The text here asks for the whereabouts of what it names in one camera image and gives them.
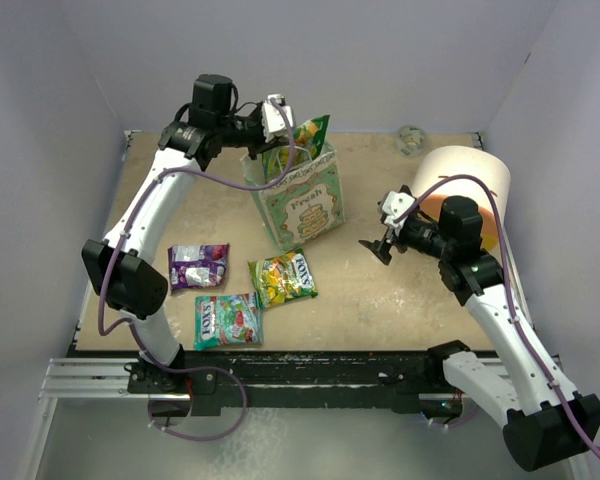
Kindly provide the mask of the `purple snack bag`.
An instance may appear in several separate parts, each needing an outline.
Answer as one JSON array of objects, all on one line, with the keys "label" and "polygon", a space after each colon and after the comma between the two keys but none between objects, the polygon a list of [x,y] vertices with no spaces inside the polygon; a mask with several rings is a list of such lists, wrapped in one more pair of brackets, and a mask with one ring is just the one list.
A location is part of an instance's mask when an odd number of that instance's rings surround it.
[{"label": "purple snack bag", "polygon": [[174,245],[168,249],[172,291],[222,284],[228,269],[228,244]]}]

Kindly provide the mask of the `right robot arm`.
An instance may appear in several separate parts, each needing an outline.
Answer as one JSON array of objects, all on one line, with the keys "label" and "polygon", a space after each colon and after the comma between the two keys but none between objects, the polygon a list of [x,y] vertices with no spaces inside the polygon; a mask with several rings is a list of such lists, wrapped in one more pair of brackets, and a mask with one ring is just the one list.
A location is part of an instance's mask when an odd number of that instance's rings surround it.
[{"label": "right robot arm", "polygon": [[384,196],[379,213],[387,230],[363,246],[383,264],[393,250],[414,249],[437,259],[442,283],[477,321],[508,374],[502,378],[468,346],[452,341],[430,349],[426,383],[436,391],[453,386],[471,397],[501,428],[510,455],[526,471],[592,450],[600,400],[578,391],[525,318],[505,268],[482,246],[478,204],[451,196],[432,218],[403,186]]}]

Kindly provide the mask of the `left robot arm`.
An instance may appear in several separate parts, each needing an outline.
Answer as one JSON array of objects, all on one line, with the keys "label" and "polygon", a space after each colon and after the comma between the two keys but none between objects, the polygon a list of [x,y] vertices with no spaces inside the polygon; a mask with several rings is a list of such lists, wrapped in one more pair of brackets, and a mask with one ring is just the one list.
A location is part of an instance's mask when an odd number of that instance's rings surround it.
[{"label": "left robot arm", "polygon": [[181,388],[188,375],[163,308],[168,281],[153,266],[171,217],[195,179],[219,180],[207,168],[223,149],[245,148],[255,158],[293,140],[293,110],[283,95],[268,95],[247,116],[239,115],[238,99],[230,78],[200,75],[191,100],[162,130],[149,173],[125,213],[103,239],[88,240],[81,250],[99,297],[99,334],[127,325],[139,347],[131,375],[163,392]]}]

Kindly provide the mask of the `green Fox's bag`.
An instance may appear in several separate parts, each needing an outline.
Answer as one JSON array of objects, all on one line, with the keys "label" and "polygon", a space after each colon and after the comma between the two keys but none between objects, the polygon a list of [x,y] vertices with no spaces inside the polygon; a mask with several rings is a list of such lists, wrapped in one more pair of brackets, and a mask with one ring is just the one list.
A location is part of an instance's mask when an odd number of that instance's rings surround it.
[{"label": "green Fox's bag", "polygon": [[302,248],[249,261],[252,284],[265,309],[318,295],[314,276]]},{"label": "green Fox's bag", "polygon": [[289,145],[275,147],[262,154],[265,182],[278,177],[288,164],[291,169],[316,159],[322,152],[331,116],[325,114],[305,121],[294,131],[294,155],[290,161]]}]

